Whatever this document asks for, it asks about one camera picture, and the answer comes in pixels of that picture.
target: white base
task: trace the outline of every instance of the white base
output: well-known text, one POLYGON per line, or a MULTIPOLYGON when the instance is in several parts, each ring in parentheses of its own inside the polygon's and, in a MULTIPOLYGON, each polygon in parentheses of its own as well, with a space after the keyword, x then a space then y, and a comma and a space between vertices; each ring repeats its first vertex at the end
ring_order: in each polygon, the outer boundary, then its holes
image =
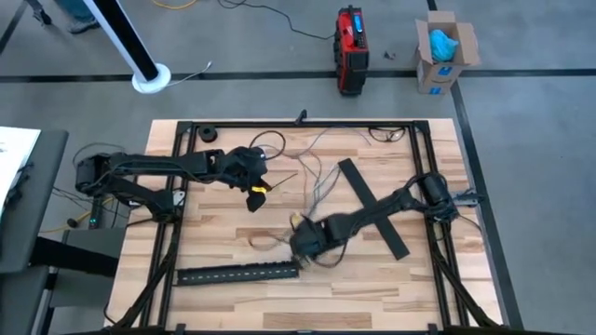
POLYGON ((132 76, 132 86, 134 89, 142 94, 154 94, 166 88, 169 84, 169 80, 171 79, 171 72, 169 71, 168 66, 164 64, 157 63, 156 68, 158 72, 157 78, 152 81, 143 81, 141 78, 137 77, 136 74, 134 74, 132 76))

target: wooden table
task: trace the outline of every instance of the wooden table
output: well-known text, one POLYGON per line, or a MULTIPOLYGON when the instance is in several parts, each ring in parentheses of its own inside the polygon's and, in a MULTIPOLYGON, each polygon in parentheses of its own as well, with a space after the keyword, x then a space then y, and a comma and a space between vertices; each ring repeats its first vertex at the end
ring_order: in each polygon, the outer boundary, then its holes
MULTIPOLYGON (((467 173, 451 119, 428 120, 440 172, 450 189, 465 190, 467 173)), ((146 153, 170 155, 177 120, 153 122, 146 153)), ((248 146, 263 128, 219 129, 219 138, 211 144, 198 140, 197 150, 231 150, 248 146)), ((320 133, 320 128, 288 128, 280 131, 288 143, 286 152, 295 154, 306 148, 320 133)), ((351 158, 377 198, 390 194, 414 175, 410 142, 406 137, 394 143, 370 139, 365 129, 337 128, 323 135, 313 148, 327 174, 334 164, 351 158)), ((280 147, 275 135, 262 137, 258 143, 280 147)), ((305 162, 318 168, 315 158, 305 162)), ((280 157, 267 164, 264 179, 270 184, 298 175, 267 195, 267 202, 256 213, 246 210, 246 194, 226 185, 191 182, 183 220, 177 268, 285 261, 290 250, 280 245, 269 251, 249 246, 247 236, 269 231, 282 234, 289 228, 291 213, 304 207, 305 173, 293 159, 280 157)), ((141 177, 139 182, 152 189, 164 187, 165 179, 141 177)), ((307 190, 314 179, 309 177, 307 190)), ((333 212, 358 209, 361 204, 343 176, 332 193, 320 205, 316 217, 333 212)), ((477 221, 473 209, 461 208, 466 217, 477 221)), ((135 210, 131 220, 148 217, 146 210, 135 210)), ((390 217, 411 254, 396 261, 374 225, 362 229, 348 244, 345 259, 334 269, 312 266, 298 279, 268 282, 173 288, 168 328, 185 323, 187 329, 418 329, 428 323, 440 324, 436 291, 428 254, 422 215, 402 212, 390 217)), ((480 231, 470 222, 456 220, 453 238, 463 283, 478 304, 495 321, 501 321, 493 279, 480 231)), ((108 315, 119 318, 131 306, 145 285, 156 225, 152 222, 130 227, 118 265, 108 315)), ((261 244, 270 240, 257 239, 261 244)), ((454 298, 448 284, 452 319, 456 322, 454 298)), ((156 323, 160 288, 157 290, 151 323, 156 323)))

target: table leg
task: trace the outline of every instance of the table leg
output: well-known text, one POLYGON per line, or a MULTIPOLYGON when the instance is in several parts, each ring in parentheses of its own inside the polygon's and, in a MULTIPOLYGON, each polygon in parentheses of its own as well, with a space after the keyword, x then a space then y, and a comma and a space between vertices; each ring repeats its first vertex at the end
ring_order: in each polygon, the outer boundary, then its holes
POLYGON ((38 236, 30 264, 44 264, 93 275, 113 277, 115 276, 118 259, 38 236))

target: blue plastic bag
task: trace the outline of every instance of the blue plastic bag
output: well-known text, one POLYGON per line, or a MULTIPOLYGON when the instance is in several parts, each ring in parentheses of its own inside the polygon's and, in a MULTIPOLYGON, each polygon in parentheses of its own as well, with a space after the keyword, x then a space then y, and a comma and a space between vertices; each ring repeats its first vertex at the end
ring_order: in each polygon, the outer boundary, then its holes
POLYGON ((451 61, 455 56, 455 47, 459 42, 449 38, 444 32, 436 29, 429 34, 430 51, 434 61, 451 61))

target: person's foot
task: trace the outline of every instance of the person's foot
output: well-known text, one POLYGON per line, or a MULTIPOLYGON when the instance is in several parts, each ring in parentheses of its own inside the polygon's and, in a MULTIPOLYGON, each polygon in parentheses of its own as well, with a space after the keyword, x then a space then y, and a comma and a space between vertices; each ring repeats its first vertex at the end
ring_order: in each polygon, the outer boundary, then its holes
POLYGON ((70 34, 81 34, 89 29, 96 28, 100 28, 100 23, 97 22, 97 20, 93 19, 87 22, 73 21, 71 24, 68 25, 67 30, 70 34))
POLYGON ((34 18, 36 20, 40 21, 41 24, 44 24, 44 25, 52 24, 52 18, 48 14, 46 14, 46 12, 43 9, 40 11, 35 11, 34 18))

